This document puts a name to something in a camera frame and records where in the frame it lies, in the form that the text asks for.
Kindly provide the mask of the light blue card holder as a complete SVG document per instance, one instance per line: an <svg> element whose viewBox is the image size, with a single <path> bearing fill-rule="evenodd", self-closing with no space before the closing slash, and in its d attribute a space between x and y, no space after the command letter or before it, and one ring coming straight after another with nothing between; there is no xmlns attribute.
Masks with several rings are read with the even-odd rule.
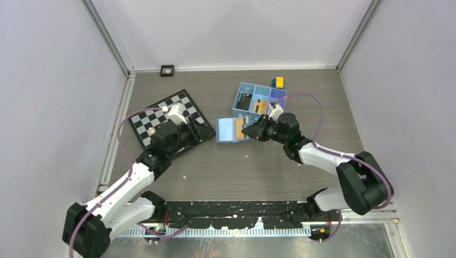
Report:
<svg viewBox="0 0 456 258"><path fill-rule="evenodd" d="M234 134L235 134L234 120L235 120L235 118L237 118L237 117L216 119L215 125L216 125L216 142L217 143L234 143L234 142L247 141L247 140L251 139L250 137L248 137L248 139L246 139L246 140L240 140L240 141L235 140L235 138L234 138Z"/></svg>

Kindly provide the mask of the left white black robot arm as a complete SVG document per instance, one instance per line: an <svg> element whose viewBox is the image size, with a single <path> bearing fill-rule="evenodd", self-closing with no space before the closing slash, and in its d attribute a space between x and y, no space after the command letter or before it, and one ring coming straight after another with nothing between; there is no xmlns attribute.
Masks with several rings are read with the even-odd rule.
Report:
<svg viewBox="0 0 456 258"><path fill-rule="evenodd" d="M211 125L193 117L179 125L171 120L159 124L149 147L117 182L87 203L68 208L62 241L69 246L69 254L101 257L111 241L131 226L147 219L160 222L165 215L164 199L143 189L157 180L173 159L215 134Z"/></svg>

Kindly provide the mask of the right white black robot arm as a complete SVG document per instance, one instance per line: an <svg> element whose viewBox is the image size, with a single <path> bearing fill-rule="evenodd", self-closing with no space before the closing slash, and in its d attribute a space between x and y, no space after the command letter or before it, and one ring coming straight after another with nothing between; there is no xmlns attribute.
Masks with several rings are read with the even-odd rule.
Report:
<svg viewBox="0 0 456 258"><path fill-rule="evenodd" d="M365 215L386 207L394 195L393 186L371 153L342 153L319 145L302 135L292 113L283 113L278 120L263 115L242 132L257 141L278 142L289 159L337 177L339 188L322 189L308 197L307 214L313 220L322 220L329 211L340 209Z"/></svg>

